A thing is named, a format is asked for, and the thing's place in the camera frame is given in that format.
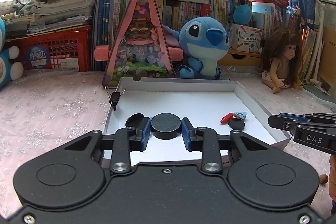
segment white plush toy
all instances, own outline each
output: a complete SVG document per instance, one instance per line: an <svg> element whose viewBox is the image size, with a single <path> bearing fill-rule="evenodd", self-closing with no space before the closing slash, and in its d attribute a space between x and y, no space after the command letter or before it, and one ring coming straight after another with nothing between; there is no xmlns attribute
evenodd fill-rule
<svg viewBox="0 0 336 224"><path fill-rule="evenodd" d="M15 62L13 65L9 62L9 59L15 59L19 56L19 48L13 46L1 52L4 45L5 24L0 18L0 89L8 81L19 79L23 74L23 66L20 62Z"/></svg>

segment wooden drawer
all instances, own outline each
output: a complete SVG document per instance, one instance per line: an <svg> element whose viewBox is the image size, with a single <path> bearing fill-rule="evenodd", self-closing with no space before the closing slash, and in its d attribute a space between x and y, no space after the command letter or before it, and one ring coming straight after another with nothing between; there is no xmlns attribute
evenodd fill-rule
<svg viewBox="0 0 336 224"><path fill-rule="evenodd" d="M227 53L227 55L217 63L218 66L254 66L260 68L262 59L261 57Z"/></svg>

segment snowflake pattern tablecloth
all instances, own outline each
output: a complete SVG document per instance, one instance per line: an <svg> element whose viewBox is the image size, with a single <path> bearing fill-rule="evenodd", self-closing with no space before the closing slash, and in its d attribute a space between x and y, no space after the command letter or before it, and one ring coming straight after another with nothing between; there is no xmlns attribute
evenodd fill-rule
<svg viewBox="0 0 336 224"><path fill-rule="evenodd" d="M12 185L16 169L90 130L103 130L109 109L102 73L25 73L31 75L0 91L0 214L5 217L21 206ZM243 84L272 114L330 112L304 90L286 89L274 95L255 75L227 77ZM326 153L292 141L285 151L310 163L319 174L329 173ZM324 217L330 214L328 185L320 186L312 206Z"/></svg>

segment metal screw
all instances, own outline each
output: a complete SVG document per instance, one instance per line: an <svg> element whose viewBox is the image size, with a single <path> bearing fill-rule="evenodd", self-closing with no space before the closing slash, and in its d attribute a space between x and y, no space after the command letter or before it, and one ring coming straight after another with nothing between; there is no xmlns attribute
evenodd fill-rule
<svg viewBox="0 0 336 224"><path fill-rule="evenodd" d="M125 171L128 168L126 163L115 163L112 165L112 169L115 171Z"/></svg>
<svg viewBox="0 0 336 224"><path fill-rule="evenodd" d="M207 163L204 165L204 169L206 171L217 171L219 170L220 166L217 163Z"/></svg>
<svg viewBox="0 0 336 224"><path fill-rule="evenodd" d="M31 215L25 215L23 217L24 222L26 222L27 224L34 224L35 223L35 218Z"/></svg>
<svg viewBox="0 0 336 224"><path fill-rule="evenodd" d="M308 224L310 222L309 216L301 216L299 219L300 224Z"/></svg>
<svg viewBox="0 0 336 224"><path fill-rule="evenodd" d="M170 174L173 171L171 169L167 168L167 169L163 169L162 172L165 173L165 174Z"/></svg>

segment white box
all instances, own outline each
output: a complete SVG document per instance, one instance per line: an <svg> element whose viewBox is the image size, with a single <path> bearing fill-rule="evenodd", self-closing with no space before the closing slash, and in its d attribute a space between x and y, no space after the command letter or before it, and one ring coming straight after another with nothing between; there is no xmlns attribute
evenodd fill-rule
<svg viewBox="0 0 336 224"><path fill-rule="evenodd" d="M232 24L233 40L231 48L243 52L258 53L263 31L253 27Z"/></svg>
<svg viewBox="0 0 336 224"><path fill-rule="evenodd" d="M194 127L205 126L218 134L229 135L228 125L221 125L223 116L230 112L247 112L244 132L283 150L290 140L286 131L268 125L270 113L248 91L236 81L194 80L168 78L121 78L117 87L121 96L117 109L110 107L104 135L114 134L125 127L126 120L135 113L154 117L163 112L187 117ZM221 150L224 166L230 166L227 150ZM139 162L199 161L202 153L185 149L182 135L172 140L160 140L150 136L146 151L131 152L131 164ZM111 150L105 151L104 158L111 158Z"/></svg>

